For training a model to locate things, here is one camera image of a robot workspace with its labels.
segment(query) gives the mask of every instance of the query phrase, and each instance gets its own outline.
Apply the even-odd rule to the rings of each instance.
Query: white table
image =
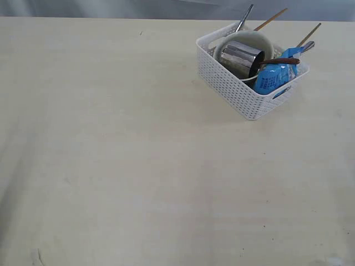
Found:
[[[354,265],[355,24],[250,122],[195,70],[229,23],[0,18],[0,265]]]

